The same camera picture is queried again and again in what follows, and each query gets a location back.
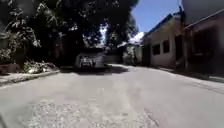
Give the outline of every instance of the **asphalt road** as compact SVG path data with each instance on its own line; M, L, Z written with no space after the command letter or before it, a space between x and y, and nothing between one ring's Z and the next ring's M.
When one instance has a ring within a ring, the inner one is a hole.
M0 128L223 128L224 95L198 84L147 68L64 72L2 87Z

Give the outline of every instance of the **house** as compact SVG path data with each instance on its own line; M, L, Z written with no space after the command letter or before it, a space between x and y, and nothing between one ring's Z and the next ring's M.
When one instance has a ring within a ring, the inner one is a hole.
M224 74L224 1L182 0L189 70Z
M167 15L144 36L142 45L143 61L147 64L156 67L175 67L183 58L179 13Z

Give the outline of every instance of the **sky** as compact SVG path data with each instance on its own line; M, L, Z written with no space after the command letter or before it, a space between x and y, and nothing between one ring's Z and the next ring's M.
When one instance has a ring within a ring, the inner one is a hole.
M169 13L177 12L181 0L139 0L132 11L140 32L148 32Z

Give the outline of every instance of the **wall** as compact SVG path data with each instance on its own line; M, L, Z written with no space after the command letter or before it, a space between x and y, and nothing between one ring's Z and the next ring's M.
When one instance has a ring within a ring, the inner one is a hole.
M224 9L224 0L182 0L182 4L187 24L192 24Z
M163 66L163 67L173 67L176 62L176 46L175 46L175 36L180 35L179 21L176 19L171 19L166 24L164 24L160 29L156 30L149 36L151 42L151 65L152 66ZM170 42L170 52L163 53L163 42L169 40ZM153 55L152 47L160 44L160 54Z

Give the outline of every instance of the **tree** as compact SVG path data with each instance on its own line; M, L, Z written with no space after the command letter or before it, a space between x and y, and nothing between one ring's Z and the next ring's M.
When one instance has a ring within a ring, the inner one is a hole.
M67 58L75 58L84 47L100 43L100 29L108 26L107 43L126 41L137 29L131 10L138 0L37 0L36 14L27 18L41 48L34 48L49 60L58 36L63 35Z

